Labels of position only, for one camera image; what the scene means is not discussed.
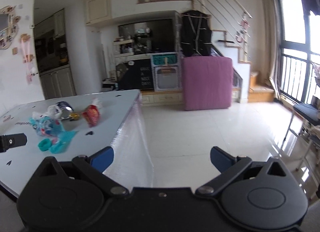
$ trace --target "pink upholstered panel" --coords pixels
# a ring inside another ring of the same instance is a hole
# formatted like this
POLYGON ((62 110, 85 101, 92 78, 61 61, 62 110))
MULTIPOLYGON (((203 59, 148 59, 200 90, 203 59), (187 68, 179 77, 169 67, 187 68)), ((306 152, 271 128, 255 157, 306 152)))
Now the pink upholstered panel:
POLYGON ((185 110, 231 106, 233 67, 227 57, 185 57, 182 59, 185 110))

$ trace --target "floor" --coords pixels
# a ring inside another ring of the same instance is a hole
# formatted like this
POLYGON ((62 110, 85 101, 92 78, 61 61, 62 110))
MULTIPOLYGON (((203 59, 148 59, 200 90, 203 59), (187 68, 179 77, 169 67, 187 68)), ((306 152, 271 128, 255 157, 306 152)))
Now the floor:
MULTIPOLYGON (((310 196, 316 190, 305 165, 294 171, 305 145, 289 133, 282 141, 291 112, 278 103, 233 103, 229 109, 184 111, 183 105, 143 107, 149 153, 154 165, 154 187, 191 187, 194 191, 219 175, 210 162, 210 150, 218 146, 231 155, 255 161, 281 157, 310 196)), ((292 129, 302 121, 294 117, 292 129)), ((313 152, 308 156, 316 161, 313 152)), ((315 169, 320 180, 320 168, 315 169)))

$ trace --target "mirror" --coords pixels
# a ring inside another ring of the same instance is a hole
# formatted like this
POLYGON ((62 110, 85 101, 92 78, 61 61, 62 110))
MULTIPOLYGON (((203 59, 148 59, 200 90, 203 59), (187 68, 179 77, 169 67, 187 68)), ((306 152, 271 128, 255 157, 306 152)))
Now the mirror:
POLYGON ((0 49, 8 49, 18 33, 20 16, 16 16, 15 7, 0 9, 0 49))

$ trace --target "blue chair seat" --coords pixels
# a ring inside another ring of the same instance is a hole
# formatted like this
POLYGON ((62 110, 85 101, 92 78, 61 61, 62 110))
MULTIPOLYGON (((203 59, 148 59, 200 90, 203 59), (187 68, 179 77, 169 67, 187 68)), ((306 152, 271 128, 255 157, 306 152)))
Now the blue chair seat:
POLYGON ((320 120, 318 119, 318 109, 312 105, 302 103, 294 105, 293 109, 312 125, 320 125, 320 120))

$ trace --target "white shelf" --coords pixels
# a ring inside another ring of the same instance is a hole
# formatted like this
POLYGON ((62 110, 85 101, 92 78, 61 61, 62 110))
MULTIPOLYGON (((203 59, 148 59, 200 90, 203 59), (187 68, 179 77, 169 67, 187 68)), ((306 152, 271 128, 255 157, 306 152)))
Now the white shelf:
POLYGON ((123 53, 123 54, 117 54, 115 55, 115 58, 120 58, 120 57, 128 57, 134 55, 134 52, 128 52, 128 53, 123 53))
POLYGON ((114 41, 113 45, 122 45, 122 44, 127 44, 127 43, 132 43, 134 40, 125 40, 125 41, 114 41))

